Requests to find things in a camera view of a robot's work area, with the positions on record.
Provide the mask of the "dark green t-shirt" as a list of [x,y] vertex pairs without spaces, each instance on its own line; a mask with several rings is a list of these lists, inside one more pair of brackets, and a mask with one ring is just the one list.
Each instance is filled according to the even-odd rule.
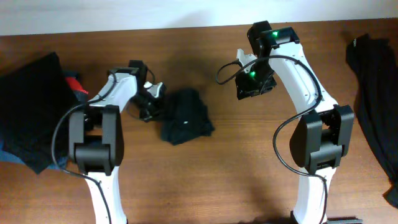
[[208,107],[196,89],[184,88],[166,96],[161,140],[176,146],[201,136],[211,136],[214,130]]

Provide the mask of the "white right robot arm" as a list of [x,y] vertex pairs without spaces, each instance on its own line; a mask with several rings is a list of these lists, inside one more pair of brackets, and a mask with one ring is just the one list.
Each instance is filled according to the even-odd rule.
[[276,149],[282,128],[298,121],[289,142],[297,167],[280,160],[299,176],[298,197],[290,217],[294,223],[329,223],[326,215],[329,188],[337,167],[348,153],[354,112],[348,105],[340,106],[324,89],[293,28],[272,29],[265,23],[254,24],[247,35],[252,53],[246,55],[238,50],[240,74],[254,78],[267,69],[263,86],[271,85],[273,75],[277,74],[297,112],[272,137],[272,147]]

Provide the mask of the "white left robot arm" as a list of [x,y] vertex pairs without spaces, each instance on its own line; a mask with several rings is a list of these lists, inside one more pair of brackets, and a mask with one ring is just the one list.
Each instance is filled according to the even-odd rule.
[[165,85],[147,80],[146,65],[110,70],[100,92],[69,118],[69,156],[86,181],[96,223],[127,223],[119,189],[124,158],[121,113],[134,105],[143,122],[160,117]]

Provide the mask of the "red garment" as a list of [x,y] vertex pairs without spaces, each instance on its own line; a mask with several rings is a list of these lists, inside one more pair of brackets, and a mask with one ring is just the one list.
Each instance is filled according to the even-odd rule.
[[88,94],[88,92],[82,87],[82,85],[80,84],[80,82],[76,78],[74,78],[74,77],[66,77],[65,80],[68,83],[69,87],[73,91],[78,91],[78,92],[86,94],[86,95]]

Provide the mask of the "black garment at right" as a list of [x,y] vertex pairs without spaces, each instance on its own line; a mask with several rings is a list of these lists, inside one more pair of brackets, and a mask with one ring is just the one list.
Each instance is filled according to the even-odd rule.
[[389,39],[369,34],[352,40],[346,63],[358,79],[356,114],[375,158],[391,187],[385,200],[397,207],[397,60]]

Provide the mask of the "folded black garment stack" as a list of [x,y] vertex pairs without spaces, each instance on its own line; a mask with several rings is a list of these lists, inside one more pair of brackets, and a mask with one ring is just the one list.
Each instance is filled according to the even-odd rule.
[[6,151],[36,174],[53,167],[50,147],[60,118],[82,104],[63,71],[52,52],[1,76],[1,135]]

